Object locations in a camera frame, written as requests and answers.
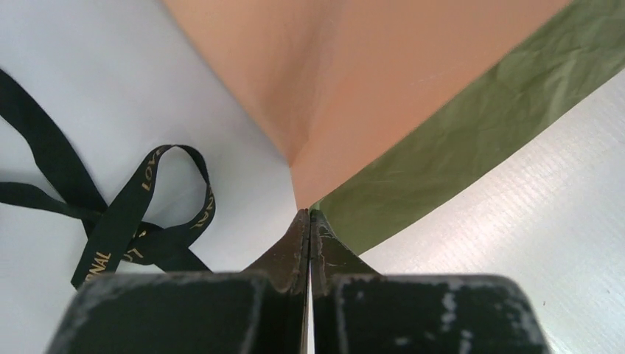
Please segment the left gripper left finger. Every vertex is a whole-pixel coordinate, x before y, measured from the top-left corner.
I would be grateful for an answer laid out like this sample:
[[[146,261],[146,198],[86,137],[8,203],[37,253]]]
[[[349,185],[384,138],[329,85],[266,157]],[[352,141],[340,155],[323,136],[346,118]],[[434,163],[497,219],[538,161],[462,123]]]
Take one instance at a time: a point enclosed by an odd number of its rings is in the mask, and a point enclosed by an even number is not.
[[[73,298],[49,353],[305,353],[310,215],[238,273],[105,276]]]

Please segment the two-sided peach green wrapping paper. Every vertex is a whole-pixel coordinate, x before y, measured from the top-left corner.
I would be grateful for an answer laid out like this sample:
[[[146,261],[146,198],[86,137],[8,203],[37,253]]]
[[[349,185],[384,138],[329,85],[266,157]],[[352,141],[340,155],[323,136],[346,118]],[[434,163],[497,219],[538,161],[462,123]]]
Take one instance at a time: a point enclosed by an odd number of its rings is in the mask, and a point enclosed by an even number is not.
[[[166,1],[200,56],[365,252],[624,68],[622,1]]]

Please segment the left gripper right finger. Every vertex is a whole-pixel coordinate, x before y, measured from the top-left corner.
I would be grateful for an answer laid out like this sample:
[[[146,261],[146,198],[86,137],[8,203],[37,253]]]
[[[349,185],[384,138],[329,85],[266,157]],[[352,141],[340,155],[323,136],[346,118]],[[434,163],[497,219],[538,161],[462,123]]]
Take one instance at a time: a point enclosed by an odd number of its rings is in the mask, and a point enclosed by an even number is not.
[[[310,213],[317,353],[548,353],[531,303],[492,274],[384,275]]]

